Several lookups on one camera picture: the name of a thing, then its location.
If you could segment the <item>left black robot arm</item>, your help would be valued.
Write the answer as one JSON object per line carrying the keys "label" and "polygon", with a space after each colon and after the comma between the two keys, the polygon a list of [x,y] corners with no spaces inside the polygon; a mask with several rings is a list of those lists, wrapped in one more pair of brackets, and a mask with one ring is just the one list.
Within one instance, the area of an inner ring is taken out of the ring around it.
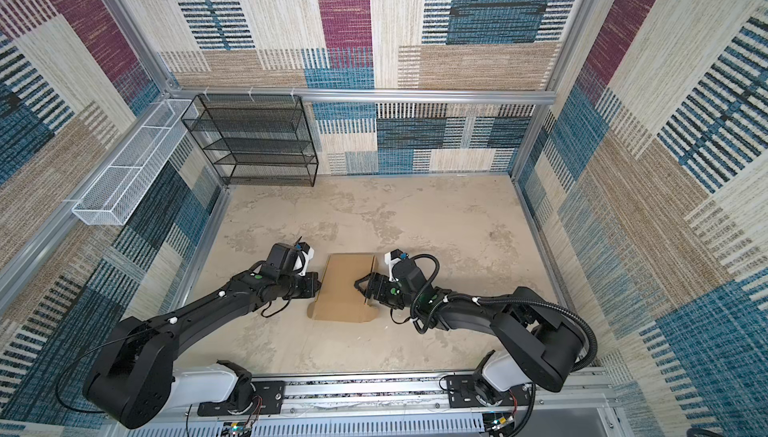
{"label": "left black robot arm", "polygon": [[82,394],[128,429],[137,429],[164,410],[202,403],[242,414],[255,405],[252,375],[231,361],[177,370],[175,360],[225,324],[282,299],[311,299],[321,288],[308,265],[306,242],[277,243],[266,260],[233,276],[221,288],[183,307],[147,320],[128,317],[99,349]]}

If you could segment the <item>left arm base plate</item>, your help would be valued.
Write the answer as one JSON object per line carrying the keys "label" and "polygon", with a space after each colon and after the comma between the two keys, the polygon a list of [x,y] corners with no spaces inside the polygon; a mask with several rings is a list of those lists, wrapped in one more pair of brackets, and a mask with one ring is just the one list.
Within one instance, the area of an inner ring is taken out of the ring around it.
{"label": "left arm base plate", "polygon": [[230,398],[224,402],[204,402],[198,405],[199,417],[240,417],[278,415],[285,396],[285,381],[252,381],[246,398]]}

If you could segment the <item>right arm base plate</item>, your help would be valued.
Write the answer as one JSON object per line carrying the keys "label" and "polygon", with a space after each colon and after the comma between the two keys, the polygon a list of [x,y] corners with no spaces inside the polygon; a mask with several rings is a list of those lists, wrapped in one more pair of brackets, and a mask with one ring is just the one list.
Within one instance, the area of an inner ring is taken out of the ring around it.
{"label": "right arm base plate", "polygon": [[442,376],[438,386],[447,394],[451,408],[520,408],[527,406],[530,402],[530,389],[525,390],[522,386],[516,386],[502,392],[470,374]]}

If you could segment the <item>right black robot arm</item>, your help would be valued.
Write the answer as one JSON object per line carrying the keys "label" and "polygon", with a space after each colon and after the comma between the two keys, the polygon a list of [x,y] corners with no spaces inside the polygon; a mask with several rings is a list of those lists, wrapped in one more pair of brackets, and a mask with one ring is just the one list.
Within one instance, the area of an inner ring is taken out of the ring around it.
{"label": "right black robot arm", "polygon": [[591,365],[598,342],[576,313],[548,302],[528,287],[511,294],[476,296],[434,285],[440,264],[430,254],[410,256],[396,250],[385,256],[386,275],[371,272],[354,283],[364,298],[392,310],[408,310],[417,333],[469,330],[496,337],[501,352],[491,351],[472,375],[477,401],[497,406],[518,386],[562,390],[567,377]]}

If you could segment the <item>brown cardboard box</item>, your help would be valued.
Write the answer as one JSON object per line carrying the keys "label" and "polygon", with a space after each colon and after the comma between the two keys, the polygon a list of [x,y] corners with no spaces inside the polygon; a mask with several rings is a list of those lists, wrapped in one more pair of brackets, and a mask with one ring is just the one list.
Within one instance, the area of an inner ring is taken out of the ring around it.
{"label": "brown cardboard box", "polygon": [[354,284],[377,270],[374,254],[337,253],[329,256],[316,300],[307,309],[315,321],[367,323],[375,320],[379,309],[371,306]]}

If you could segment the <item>aluminium front rail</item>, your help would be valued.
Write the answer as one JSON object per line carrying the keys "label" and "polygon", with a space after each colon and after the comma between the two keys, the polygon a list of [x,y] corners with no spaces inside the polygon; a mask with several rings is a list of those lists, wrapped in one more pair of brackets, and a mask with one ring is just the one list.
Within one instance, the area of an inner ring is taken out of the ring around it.
{"label": "aluminium front rail", "polygon": [[161,392],[155,381],[147,391],[140,392],[129,408],[117,420],[128,429],[138,429],[159,417],[192,409],[204,402],[224,402],[230,398],[246,398],[252,381],[285,381],[285,396],[278,415],[313,417],[322,413],[340,414],[419,413],[426,411],[480,413],[517,413],[528,408],[536,410],[610,408],[619,399],[601,368],[587,368],[571,375],[557,393],[539,388],[530,394],[530,402],[520,408],[451,408],[447,394],[438,386],[442,376],[470,374],[464,372],[406,372],[336,375],[241,376],[221,365],[187,369],[171,378],[171,387]]}

